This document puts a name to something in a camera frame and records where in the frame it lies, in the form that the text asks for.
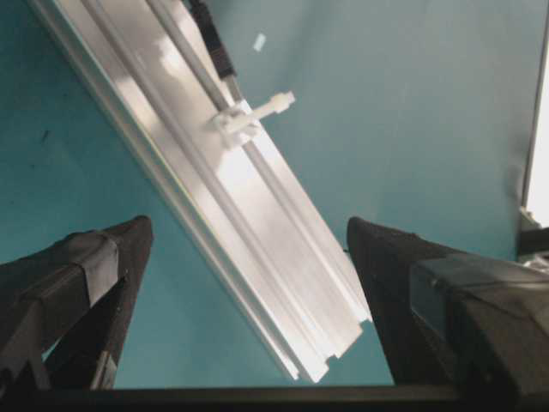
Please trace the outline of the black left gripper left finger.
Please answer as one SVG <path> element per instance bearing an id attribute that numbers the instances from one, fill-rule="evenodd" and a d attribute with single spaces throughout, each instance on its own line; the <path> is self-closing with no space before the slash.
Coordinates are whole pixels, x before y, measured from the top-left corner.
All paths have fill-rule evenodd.
<path id="1" fill-rule="evenodd" d="M 111 389 L 153 240 L 139 215 L 2 264 L 2 390 Z"/>

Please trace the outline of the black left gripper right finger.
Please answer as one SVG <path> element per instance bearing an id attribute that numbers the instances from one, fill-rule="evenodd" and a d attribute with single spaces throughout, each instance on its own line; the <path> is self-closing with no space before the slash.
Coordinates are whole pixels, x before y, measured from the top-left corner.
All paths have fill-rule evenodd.
<path id="1" fill-rule="evenodd" d="M 548 408 L 548 276 L 354 217 L 347 245 L 399 385 L 477 410 Z"/>

